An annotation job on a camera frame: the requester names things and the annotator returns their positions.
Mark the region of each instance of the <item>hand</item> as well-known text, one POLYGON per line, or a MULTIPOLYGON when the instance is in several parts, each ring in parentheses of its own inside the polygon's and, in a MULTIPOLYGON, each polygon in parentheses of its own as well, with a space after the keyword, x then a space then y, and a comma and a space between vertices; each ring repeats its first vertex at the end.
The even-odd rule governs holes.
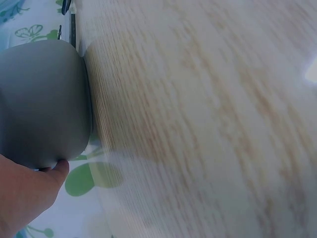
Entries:
POLYGON ((36 172, 0 155, 0 237, 12 238, 50 208, 68 172, 66 160, 36 172))

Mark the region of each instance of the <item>dark handle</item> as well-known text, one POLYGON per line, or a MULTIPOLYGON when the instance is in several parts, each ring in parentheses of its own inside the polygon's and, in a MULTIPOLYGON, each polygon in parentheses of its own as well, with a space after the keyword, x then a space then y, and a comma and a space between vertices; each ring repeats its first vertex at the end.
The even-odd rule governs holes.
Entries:
POLYGON ((70 4, 71 4, 71 0, 63 0, 63 4, 61 7, 61 13, 63 15, 66 15, 66 13, 68 12, 70 4))

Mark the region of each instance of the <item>gray ceramic bowl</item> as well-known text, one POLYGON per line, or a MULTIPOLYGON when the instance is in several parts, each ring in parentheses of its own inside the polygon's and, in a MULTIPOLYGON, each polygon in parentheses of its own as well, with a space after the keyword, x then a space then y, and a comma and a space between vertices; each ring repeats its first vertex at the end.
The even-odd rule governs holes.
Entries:
POLYGON ((92 130, 84 61, 62 40, 0 53, 0 154, 29 168, 77 157, 92 130))

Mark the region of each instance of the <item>wooden table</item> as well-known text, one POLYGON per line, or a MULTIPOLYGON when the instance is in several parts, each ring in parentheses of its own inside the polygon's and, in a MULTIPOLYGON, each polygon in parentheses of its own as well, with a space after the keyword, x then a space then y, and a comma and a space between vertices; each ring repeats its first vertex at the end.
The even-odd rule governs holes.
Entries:
POLYGON ((105 160, 125 180, 100 189, 105 226, 118 238, 317 237, 317 1, 76 6, 105 160))

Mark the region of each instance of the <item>patterned tablecloth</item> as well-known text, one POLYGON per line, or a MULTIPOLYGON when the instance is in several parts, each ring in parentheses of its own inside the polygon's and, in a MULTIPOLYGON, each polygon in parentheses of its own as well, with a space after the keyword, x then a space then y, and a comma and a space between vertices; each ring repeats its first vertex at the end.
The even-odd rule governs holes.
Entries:
MULTIPOLYGON (((59 25, 65 22, 61 4, 62 0, 0 0, 0 51, 28 42, 56 39, 59 25)), ((92 135, 86 151, 70 162, 69 176, 54 206, 16 237, 114 238, 96 186, 112 189, 123 182, 123 176, 114 165, 103 160, 99 139, 92 135), (98 163, 105 178, 95 184, 90 166, 98 163)))

